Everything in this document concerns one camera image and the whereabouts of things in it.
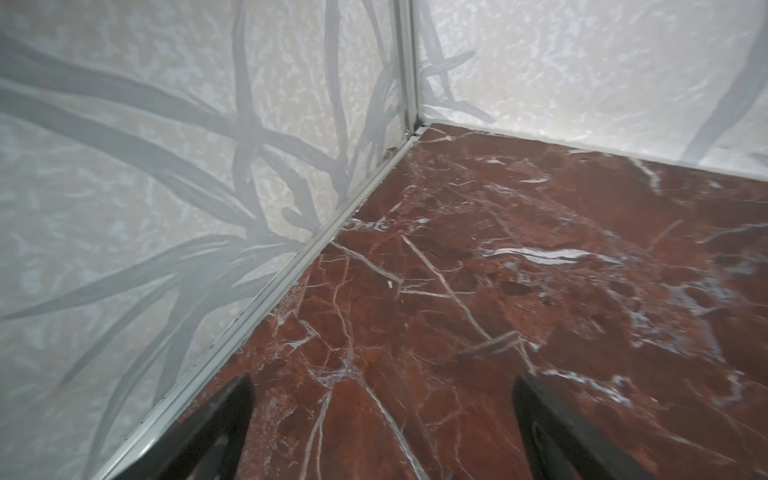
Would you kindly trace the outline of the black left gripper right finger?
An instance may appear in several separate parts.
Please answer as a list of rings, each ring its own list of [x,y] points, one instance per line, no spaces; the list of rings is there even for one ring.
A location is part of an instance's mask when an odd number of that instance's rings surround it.
[[[512,405],[533,478],[654,477],[533,375],[515,379]]]

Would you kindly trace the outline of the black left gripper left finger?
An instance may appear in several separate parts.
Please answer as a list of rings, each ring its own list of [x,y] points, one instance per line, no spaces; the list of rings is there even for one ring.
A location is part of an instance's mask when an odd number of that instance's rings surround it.
[[[117,477],[123,480],[234,479],[254,403],[250,376],[238,376],[170,429]]]

